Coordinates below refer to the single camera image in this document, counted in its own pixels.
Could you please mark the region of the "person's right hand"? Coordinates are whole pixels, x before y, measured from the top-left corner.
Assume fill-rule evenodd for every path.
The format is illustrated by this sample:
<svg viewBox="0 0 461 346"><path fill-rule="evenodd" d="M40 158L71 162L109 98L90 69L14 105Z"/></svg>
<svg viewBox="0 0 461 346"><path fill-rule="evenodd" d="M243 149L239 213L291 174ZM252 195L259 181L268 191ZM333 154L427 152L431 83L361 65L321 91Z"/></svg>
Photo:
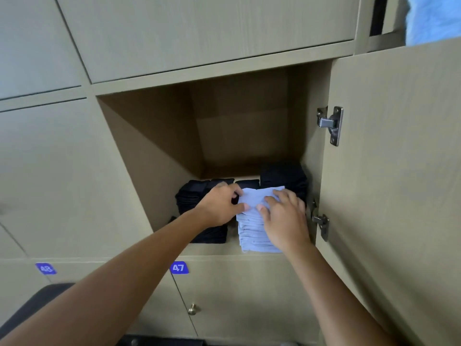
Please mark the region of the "person's right hand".
<svg viewBox="0 0 461 346"><path fill-rule="evenodd" d="M305 203L298 198L298 209L273 209L273 197L265 197L270 206L271 224L265 229L268 238L285 256L291 258L309 248Z"/></svg>

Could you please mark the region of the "person's left hand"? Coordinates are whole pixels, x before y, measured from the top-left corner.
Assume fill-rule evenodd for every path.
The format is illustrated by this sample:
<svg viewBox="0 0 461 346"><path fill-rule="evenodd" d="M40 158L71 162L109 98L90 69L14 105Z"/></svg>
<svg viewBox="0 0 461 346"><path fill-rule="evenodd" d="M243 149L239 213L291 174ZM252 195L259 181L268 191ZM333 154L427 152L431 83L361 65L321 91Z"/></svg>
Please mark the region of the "person's left hand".
<svg viewBox="0 0 461 346"><path fill-rule="evenodd" d="M236 216L232 211L232 200L236 196L243 196L239 185L219 183L196 205L194 216L205 228L224 225Z"/></svg>

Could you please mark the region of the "light blue cloth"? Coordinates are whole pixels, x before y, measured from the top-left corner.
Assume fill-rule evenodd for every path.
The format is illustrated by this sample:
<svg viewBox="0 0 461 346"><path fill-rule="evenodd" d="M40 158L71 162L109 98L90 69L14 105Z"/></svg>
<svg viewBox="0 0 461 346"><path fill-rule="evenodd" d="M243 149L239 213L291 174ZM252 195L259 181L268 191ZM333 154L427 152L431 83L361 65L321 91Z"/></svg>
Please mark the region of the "light blue cloth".
<svg viewBox="0 0 461 346"><path fill-rule="evenodd" d="M273 197L274 199L279 201L278 196L275 195L273 191L281 191L283 189L285 189L285 186L261 188L257 190L252 188L244 188L244 194L243 196L239 197L238 203L247 204L248 209L247 211L242 212L241 215L260 216L257 210L257 207L259 205L262 205L265 208L270 209L270 206L265 200L265 197Z"/></svg>

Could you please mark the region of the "person's right forearm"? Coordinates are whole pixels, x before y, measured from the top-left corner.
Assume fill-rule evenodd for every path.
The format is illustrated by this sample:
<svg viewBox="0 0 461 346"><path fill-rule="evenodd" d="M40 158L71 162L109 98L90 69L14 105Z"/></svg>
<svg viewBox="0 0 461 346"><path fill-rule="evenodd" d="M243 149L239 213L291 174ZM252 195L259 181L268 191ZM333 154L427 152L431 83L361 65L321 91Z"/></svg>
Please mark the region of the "person's right forearm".
<svg viewBox="0 0 461 346"><path fill-rule="evenodd" d="M284 253L311 300L327 346L397 346L316 247L295 243Z"/></svg>

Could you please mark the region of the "person's left forearm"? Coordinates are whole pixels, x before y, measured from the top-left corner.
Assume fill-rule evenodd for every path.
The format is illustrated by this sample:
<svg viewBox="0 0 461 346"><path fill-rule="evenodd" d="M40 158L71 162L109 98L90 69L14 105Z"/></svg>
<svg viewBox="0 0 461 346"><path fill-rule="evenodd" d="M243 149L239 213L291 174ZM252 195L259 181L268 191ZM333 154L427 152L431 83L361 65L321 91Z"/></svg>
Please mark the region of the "person's left forearm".
<svg viewBox="0 0 461 346"><path fill-rule="evenodd" d="M80 280L0 341L0 346L115 346L170 265L216 216L193 209Z"/></svg>

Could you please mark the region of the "metal door hinge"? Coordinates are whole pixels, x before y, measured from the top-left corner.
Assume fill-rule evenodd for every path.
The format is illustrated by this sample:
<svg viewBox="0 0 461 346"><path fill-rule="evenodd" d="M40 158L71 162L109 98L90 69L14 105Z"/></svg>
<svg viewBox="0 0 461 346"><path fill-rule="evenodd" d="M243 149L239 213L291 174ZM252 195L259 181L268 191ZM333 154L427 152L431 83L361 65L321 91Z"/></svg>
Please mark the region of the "metal door hinge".
<svg viewBox="0 0 461 346"><path fill-rule="evenodd" d="M330 134L330 144L337 147L341 135L341 128L343 122L344 108L341 106L334 106L333 113L328 116L328 107L321 107L317 109L317 126L325 128Z"/></svg>
<svg viewBox="0 0 461 346"><path fill-rule="evenodd" d="M325 242L328 242L330 220L325 214L320 215L319 206L315 198L312 199L312 208L310 210L310 217L311 217L311 221L314 222L320 229L321 238Z"/></svg>

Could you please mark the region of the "tall stack of black cloths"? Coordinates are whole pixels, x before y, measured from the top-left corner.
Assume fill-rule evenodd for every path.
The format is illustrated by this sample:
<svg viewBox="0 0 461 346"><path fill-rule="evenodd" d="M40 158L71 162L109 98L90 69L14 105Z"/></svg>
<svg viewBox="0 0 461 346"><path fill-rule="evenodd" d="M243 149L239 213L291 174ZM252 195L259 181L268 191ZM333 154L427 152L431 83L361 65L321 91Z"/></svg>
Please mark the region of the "tall stack of black cloths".
<svg viewBox="0 0 461 346"><path fill-rule="evenodd" d="M307 198L308 185L308 177L299 163L268 164L261 170L260 188L284 186L304 202Z"/></svg>

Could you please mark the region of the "stack of light blue cloths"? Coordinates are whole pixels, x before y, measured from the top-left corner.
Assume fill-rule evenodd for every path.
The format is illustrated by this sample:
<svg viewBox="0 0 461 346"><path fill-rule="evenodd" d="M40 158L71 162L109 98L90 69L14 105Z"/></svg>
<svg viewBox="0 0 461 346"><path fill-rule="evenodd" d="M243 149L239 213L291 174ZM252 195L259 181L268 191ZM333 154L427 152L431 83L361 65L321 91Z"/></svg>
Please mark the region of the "stack of light blue cloths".
<svg viewBox="0 0 461 346"><path fill-rule="evenodd" d="M236 216L239 244L243 252L281 253L264 228L259 211L252 208Z"/></svg>

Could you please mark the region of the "wide stack of black cloths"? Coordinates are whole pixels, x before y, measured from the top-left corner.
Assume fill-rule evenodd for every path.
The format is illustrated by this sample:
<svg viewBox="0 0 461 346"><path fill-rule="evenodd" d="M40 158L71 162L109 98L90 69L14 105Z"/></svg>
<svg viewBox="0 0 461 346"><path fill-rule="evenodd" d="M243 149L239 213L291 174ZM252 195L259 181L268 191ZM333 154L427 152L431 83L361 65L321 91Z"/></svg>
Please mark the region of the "wide stack of black cloths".
<svg viewBox="0 0 461 346"><path fill-rule="evenodd" d="M234 183L234 179L212 179L212 180L190 180L183 185L177 192L176 205L179 214L193 209L219 183L225 182L229 185ZM195 236L190 243L192 244L224 244L227 239L227 225L209 227Z"/></svg>

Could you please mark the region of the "open beige cabinet door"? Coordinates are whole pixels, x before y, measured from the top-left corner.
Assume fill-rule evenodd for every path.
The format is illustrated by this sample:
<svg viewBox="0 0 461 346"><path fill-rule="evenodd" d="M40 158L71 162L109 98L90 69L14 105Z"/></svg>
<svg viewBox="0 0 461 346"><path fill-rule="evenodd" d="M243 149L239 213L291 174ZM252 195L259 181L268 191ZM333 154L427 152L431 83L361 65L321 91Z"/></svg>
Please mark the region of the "open beige cabinet door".
<svg viewBox="0 0 461 346"><path fill-rule="evenodd" d="M461 37L333 61L319 250L407 344L461 346Z"/></svg>

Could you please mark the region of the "beige wooden locker cabinet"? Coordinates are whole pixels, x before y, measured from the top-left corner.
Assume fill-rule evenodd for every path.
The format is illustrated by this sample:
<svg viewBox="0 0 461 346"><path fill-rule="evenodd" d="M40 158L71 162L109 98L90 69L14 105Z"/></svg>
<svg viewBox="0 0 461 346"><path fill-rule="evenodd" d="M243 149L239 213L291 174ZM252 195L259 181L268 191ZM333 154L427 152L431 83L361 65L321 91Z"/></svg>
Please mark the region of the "beige wooden locker cabinet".
<svg viewBox="0 0 461 346"><path fill-rule="evenodd" d="M299 163L311 209L333 61L404 45L369 35L375 1L0 0L0 326L166 225L190 180Z"/></svg>

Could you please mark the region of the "black padded seat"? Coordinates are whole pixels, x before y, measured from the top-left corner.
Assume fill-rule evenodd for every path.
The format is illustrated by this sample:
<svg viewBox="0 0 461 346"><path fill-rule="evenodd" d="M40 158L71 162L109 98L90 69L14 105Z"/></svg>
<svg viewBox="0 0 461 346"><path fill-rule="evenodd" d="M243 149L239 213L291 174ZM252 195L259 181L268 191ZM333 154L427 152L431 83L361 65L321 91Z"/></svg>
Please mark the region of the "black padded seat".
<svg viewBox="0 0 461 346"><path fill-rule="evenodd" d="M74 284L50 284L40 289L0 327L0 340Z"/></svg>

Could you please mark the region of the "light blue hanging fabric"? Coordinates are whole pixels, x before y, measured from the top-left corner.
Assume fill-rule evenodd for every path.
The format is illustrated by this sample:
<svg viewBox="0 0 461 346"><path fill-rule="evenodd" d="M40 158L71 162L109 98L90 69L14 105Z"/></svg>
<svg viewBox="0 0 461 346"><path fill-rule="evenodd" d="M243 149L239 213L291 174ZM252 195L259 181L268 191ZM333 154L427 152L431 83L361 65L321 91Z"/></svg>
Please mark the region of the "light blue hanging fabric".
<svg viewBox="0 0 461 346"><path fill-rule="evenodd" d="M461 37L461 0L407 0L406 46Z"/></svg>

